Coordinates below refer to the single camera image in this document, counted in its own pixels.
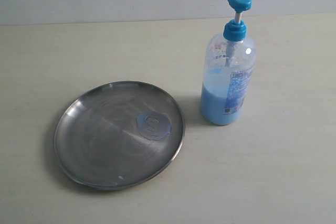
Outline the blue soap blob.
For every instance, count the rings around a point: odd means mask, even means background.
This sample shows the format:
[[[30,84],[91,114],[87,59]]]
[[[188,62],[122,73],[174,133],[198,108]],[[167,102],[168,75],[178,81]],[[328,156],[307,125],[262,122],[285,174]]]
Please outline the blue soap blob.
[[[136,122],[139,134],[152,141],[167,137],[172,129],[170,119],[165,114],[155,111],[141,112]]]

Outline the blue soap pump bottle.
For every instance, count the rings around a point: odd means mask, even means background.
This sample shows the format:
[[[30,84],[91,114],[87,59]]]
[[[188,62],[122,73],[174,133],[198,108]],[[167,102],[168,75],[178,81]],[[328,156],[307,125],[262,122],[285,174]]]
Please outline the blue soap pump bottle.
[[[256,62],[255,43],[241,19],[251,0],[227,1],[235,17],[207,44],[200,101],[201,115],[216,125],[239,118]]]

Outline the round stainless steel plate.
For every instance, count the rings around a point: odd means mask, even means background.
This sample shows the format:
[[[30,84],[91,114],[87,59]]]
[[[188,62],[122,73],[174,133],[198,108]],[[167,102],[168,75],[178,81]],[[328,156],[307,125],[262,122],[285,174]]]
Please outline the round stainless steel plate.
[[[141,136],[141,112],[165,114],[170,134],[152,141]],[[163,89],[140,81],[117,81],[87,91],[60,117],[54,151],[73,181],[98,190],[123,190],[146,182],[179,153],[185,120],[177,101]]]

